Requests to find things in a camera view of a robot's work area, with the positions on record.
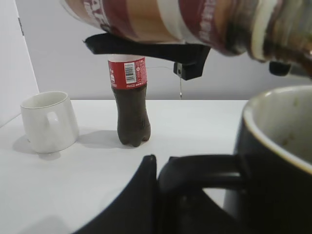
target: black mug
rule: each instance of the black mug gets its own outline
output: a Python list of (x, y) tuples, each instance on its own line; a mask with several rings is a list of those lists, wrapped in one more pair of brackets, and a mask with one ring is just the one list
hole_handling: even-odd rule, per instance
[(175, 158), (158, 182), (163, 194), (227, 189), (224, 210), (247, 233), (311, 234), (312, 86), (252, 98), (242, 113), (234, 155)]

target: mug handle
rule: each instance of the mug handle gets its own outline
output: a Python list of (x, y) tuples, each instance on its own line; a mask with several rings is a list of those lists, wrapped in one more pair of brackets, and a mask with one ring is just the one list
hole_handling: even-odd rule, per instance
[[(177, 157), (162, 168), (158, 177), (159, 191), (162, 196), (170, 197), (184, 194), (184, 192), (198, 191), (202, 188), (241, 190), (245, 188), (245, 179), (242, 174), (244, 174), (243, 169), (237, 156)], [(223, 209), (213, 205), (215, 203), (210, 198), (205, 202), (207, 203), (203, 203), (202, 206), (206, 206), (206, 208), (201, 212), (207, 217), (204, 221), (205, 226), (209, 227), (207, 233), (229, 233), (229, 229), (233, 234), (252, 233), (242, 227)]]

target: gray wall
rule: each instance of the gray wall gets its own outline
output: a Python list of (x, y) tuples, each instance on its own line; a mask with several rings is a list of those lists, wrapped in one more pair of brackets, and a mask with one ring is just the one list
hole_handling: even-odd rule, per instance
[[(107, 57), (82, 41), (102, 33), (69, 16), (59, 0), (16, 0), (40, 91), (63, 90), (73, 99), (112, 99)], [(178, 99), (173, 63), (147, 58), (148, 99)], [(277, 86), (309, 81), (273, 77), (267, 64), (247, 55), (226, 58), (212, 51), (202, 78), (183, 82), (184, 99), (248, 99)]]
[(0, 128), (20, 113), (20, 103), (38, 93), (14, 0), (0, 7)]

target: cola bottle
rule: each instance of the cola bottle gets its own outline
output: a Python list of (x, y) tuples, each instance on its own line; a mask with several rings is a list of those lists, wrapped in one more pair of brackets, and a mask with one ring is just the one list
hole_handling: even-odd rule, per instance
[(204, 44), (299, 64), (312, 76), (311, 0), (62, 0), (75, 18), (138, 42)]
[(122, 144), (138, 147), (151, 136), (146, 111), (147, 73), (145, 57), (110, 55), (112, 90), (118, 110), (117, 132)]

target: white tabletop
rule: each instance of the white tabletop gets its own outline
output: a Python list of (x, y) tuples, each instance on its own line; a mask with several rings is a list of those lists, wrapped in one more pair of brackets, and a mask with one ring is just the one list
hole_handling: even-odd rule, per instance
[[(50, 155), (34, 153), (21, 116), (0, 128), (0, 233), (69, 234), (94, 218), (128, 183), (143, 156), (158, 172), (170, 156), (230, 154), (246, 101), (147, 101), (149, 142), (123, 146), (115, 101), (78, 100), (80, 138)], [(222, 206), (224, 192), (209, 190)]]

